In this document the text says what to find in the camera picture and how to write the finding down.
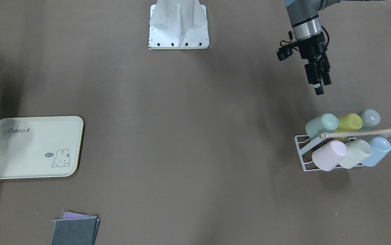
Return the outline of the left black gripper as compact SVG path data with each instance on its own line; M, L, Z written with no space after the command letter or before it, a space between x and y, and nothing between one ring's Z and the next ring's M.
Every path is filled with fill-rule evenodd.
M306 76L310 85L314 87L317 96L324 94L323 85L331 85L330 63L325 54L327 43L324 32L319 32L308 38L298 40L298 50L300 57L307 60L308 64L304 66Z

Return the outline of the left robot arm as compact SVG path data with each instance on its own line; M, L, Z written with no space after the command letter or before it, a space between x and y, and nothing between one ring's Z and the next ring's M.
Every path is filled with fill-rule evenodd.
M331 85L330 63L326 55L329 34L320 23L318 12L328 6L340 3L340 0L286 0L285 7L292 30L289 41L283 45L280 41L277 51L278 60L283 61L298 51L303 60L307 80L314 87L316 95L324 94L324 85Z

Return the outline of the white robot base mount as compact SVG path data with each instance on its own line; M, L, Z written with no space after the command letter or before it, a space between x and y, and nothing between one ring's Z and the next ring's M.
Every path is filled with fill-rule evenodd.
M158 0L150 6L149 24L151 50L209 47L207 9L198 0Z

